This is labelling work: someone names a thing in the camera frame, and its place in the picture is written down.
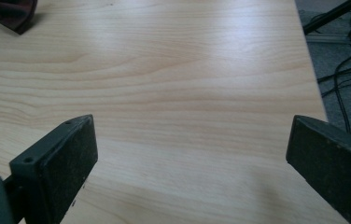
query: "wood grain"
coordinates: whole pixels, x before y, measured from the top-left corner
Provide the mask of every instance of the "wood grain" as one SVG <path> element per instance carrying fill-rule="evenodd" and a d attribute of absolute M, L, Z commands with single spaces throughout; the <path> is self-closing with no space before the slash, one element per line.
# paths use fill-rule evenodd
<path fill-rule="evenodd" d="M 0 26 L 0 176 L 93 114 L 99 161 L 63 223 L 345 223 L 286 160 L 325 119 L 291 0 L 40 1 Z"/>

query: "light wood surface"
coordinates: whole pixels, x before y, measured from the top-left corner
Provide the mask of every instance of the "light wood surface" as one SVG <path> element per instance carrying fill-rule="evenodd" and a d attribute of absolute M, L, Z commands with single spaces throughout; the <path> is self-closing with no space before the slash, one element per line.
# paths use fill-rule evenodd
<path fill-rule="evenodd" d="M 325 119 L 292 0 L 40 0 L 0 26 L 0 176 L 59 123 L 99 147 L 62 223 L 345 223 L 286 162 Z"/>

